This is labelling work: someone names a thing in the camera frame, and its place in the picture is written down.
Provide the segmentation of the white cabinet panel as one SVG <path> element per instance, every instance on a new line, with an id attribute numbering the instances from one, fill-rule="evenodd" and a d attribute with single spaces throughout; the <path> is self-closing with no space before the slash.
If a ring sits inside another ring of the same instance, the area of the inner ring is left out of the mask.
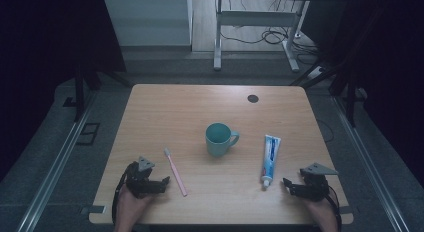
<path id="1" fill-rule="evenodd" d="M 190 46 L 192 0 L 104 0 L 120 46 Z"/>

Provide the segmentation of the pink toothbrush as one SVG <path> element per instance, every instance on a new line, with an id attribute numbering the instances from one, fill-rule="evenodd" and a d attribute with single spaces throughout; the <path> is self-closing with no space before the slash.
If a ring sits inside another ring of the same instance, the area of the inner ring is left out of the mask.
<path id="1" fill-rule="evenodd" d="M 183 183 L 183 181 L 182 181 L 182 179 L 181 179 L 181 176 L 180 176 L 180 174 L 179 174 L 179 172 L 178 172 L 178 169 L 177 169 L 177 167 L 176 167 L 175 163 L 174 163 L 174 162 L 173 162 L 173 160 L 172 160 L 170 150 L 169 150 L 168 148 L 165 148 L 165 149 L 164 149 L 164 154 L 165 154 L 165 156 L 168 158 L 169 164 L 170 164 L 170 166 L 171 166 L 171 169 L 172 169 L 172 171 L 173 171 L 173 174 L 174 174 L 174 176 L 175 176 L 175 179 L 176 179 L 176 181 L 177 181 L 177 184 L 178 184 L 178 186 L 179 186 L 179 189 L 180 189 L 180 191 L 181 191 L 182 196 L 183 196 L 183 197 L 186 197 L 186 196 L 188 195 L 187 190 L 186 190 L 186 188 L 185 188 L 185 186 L 184 186 L 184 183 Z"/>

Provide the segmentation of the white power strip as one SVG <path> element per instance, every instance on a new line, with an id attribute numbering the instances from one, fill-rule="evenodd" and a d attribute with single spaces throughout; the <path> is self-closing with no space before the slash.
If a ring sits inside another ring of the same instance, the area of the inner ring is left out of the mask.
<path id="1" fill-rule="evenodd" d="M 308 79 L 312 80 L 316 78 L 317 76 L 321 75 L 323 72 L 325 72 L 325 69 L 321 66 L 317 66 L 315 69 L 313 69 L 309 75 L 307 76 Z"/>

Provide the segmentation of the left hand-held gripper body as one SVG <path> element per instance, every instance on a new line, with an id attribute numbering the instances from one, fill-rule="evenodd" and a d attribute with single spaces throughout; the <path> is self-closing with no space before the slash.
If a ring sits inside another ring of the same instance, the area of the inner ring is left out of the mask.
<path id="1" fill-rule="evenodd" d="M 153 188 L 164 188 L 161 181 L 149 179 L 154 166 L 153 162 L 142 156 L 128 165 L 126 169 L 126 185 L 136 198 L 141 198 L 144 194 L 152 194 L 150 192 Z"/>

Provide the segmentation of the metal floor rail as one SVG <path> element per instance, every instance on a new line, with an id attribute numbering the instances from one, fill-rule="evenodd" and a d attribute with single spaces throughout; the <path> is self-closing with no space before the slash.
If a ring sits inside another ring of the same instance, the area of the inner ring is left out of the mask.
<path id="1" fill-rule="evenodd" d="M 50 167 L 46 177 L 39 186 L 24 216 L 22 217 L 15 232 L 33 232 L 47 203 L 58 183 L 58 180 L 67 164 L 67 161 L 76 145 L 77 139 L 85 125 L 93 104 L 97 98 L 97 92 L 90 92 L 85 102 L 85 109 L 81 117 L 73 123 L 64 144 Z"/>
<path id="2" fill-rule="evenodd" d="M 338 117 L 355 148 L 359 160 L 363 164 L 364 170 L 394 231 L 410 232 L 410 229 L 402 215 L 400 208 L 398 207 L 394 197 L 392 196 L 380 173 L 378 172 L 377 167 L 375 166 L 369 151 L 366 148 L 357 129 L 352 126 L 347 119 L 345 115 L 346 109 L 344 108 L 342 102 L 336 97 L 331 97 L 331 100 L 336 107 Z"/>

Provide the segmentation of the black metal stand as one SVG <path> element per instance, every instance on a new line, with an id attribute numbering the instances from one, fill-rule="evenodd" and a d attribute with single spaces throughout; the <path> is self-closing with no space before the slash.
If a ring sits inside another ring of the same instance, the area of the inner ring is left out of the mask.
<path id="1" fill-rule="evenodd" d="M 78 58 L 72 61 L 72 67 L 75 80 L 75 122 L 79 122 L 81 120 L 83 113 L 87 108 L 84 86 L 87 85 L 90 91 L 98 91 L 102 86 L 98 73 L 103 73 L 128 88 L 132 88 L 135 85 L 134 82 L 131 82 L 119 75 L 119 72 L 126 71 L 124 62 L 119 62 L 119 66 L 115 67 L 107 61 Z"/>
<path id="2" fill-rule="evenodd" d="M 349 59 L 344 59 L 342 62 L 326 69 L 324 72 L 321 72 L 313 79 L 305 81 L 305 79 L 323 62 L 324 60 L 322 58 L 318 58 L 305 72 L 303 72 L 291 83 L 291 86 L 301 86 L 302 88 L 307 89 L 327 78 L 334 76 L 335 79 L 329 87 L 329 92 L 331 95 L 338 96 L 344 89 L 347 89 L 345 116 L 349 124 L 352 127 L 355 127 L 356 123 L 354 120 L 354 111 L 356 101 L 357 76 L 352 70 L 351 61 Z"/>

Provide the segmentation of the white blue toothpaste tube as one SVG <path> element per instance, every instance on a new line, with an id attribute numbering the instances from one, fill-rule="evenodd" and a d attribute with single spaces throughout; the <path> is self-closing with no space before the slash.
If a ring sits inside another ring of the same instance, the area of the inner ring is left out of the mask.
<path id="1" fill-rule="evenodd" d="M 262 187 L 267 189 L 274 178 L 274 168 L 278 157 L 281 139 L 279 137 L 266 135 L 264 143 L 264 158 L 262 165 L 261 181 Z"/>

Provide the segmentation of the white desk frame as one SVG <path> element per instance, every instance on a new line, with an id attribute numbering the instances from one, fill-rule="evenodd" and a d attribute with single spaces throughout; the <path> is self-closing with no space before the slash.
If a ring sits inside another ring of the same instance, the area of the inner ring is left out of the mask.
<path id="1" fill-rule="evenodd" d="M 306 2 L 293 2 L 294 12 L 283 11 L 246 11 L 223 10 L 222 0 L 216 0 L 216 35 L 214 41 L 213 68 L 219 71 L 222 68 L 221 29 L 223 26 L 249 27 L 280 27 L 288 30 L 287 39 L 280 42 L 293 72 L 300 70 L 292 51 L 294 39 L 299 32 Z"/>

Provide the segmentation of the teal cup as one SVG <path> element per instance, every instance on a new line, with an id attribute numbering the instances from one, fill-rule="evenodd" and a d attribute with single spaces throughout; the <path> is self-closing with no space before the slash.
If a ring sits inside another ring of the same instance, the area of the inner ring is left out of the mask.
<path id="1" fill-rule="evenodd" d="M 239 133 L 224 123 L 212 123 L 205 131 L 207 152 L 213 157 L 224 156 L 239 140 Z"/>

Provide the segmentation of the person's right hand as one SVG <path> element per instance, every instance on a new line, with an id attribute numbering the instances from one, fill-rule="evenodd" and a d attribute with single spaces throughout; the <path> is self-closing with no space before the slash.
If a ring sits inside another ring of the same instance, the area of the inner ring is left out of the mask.
<path id="1" fill-rule="evenodd" d="M 318 226 L 337 226 L 332 206 L 326 199 L 319 202 L 304 200 L 303 203 Z"/>

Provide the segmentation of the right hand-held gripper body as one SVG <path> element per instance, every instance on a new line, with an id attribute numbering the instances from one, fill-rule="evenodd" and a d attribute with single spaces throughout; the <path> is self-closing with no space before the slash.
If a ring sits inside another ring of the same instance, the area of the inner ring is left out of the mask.
<path id="1" fill-rule="evenodd" d="M 313 163 L 300 170 L 300 175 L 304 180 L 303 185 L 293 184 L 292 189 L 298 190 L 300 198 L 314 202 L 321 201 L 330 193 L 327 175 L 337 175 L 336 170 L 330 169 L 319 163 Z"/>

